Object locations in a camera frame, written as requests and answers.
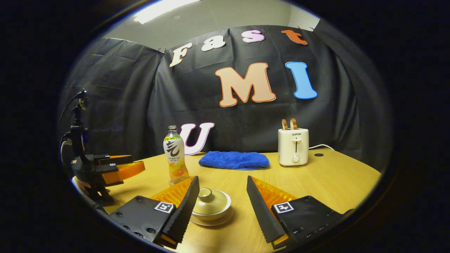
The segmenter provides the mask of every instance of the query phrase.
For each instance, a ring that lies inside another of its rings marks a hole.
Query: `plastic bottle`
[[[176,126],[168,127],[168,134],[164,138],[163,148],[169,163],[170,185],[189,178],[185,164],[185,143],[177,132]]]

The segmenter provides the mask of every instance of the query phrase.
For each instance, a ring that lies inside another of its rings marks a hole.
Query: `blue towel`
[[[240,153],[210,151],[202,157],[198,163],[200,166],[242,171],[257,170],[269,166],[267,157],[256,152]]]

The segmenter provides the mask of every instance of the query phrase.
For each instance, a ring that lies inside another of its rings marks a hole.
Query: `white toaster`
[[[309,131],[304,128],[278,130],[278,161],[283,166],[308,162]]]

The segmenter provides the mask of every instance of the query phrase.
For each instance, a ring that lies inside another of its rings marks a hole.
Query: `tabletop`
[[[247,176],[252,176],[280,188],[298,198],[310,195],[338,213],[356,208],[376,185],[380,172],[332,149],[309,150],[308,163],[284,167],[278,163],[278,153],[262,153],[270,161],[268,168],[238,171],[202,167],[198,161],[206,153],[185,156],[190,176],[198,176],[200,188],[226,192],[232,200],[233,217],[214,227],[200,226],[191,221],[181,244],[173,250],[179,253],[210,252],[273,252],[266,243],[247,195]],[[170,187],[169,171],[164,154],[143,159],[145,171],[110,186],[115,204],[104,209],[112,213],[132,198],[150,198]]]

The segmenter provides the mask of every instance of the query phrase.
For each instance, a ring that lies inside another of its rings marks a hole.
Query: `cup lid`
[[[222,211],[227,205],[227,197],[218,190],[200,188],[193,212],[213,214]]]

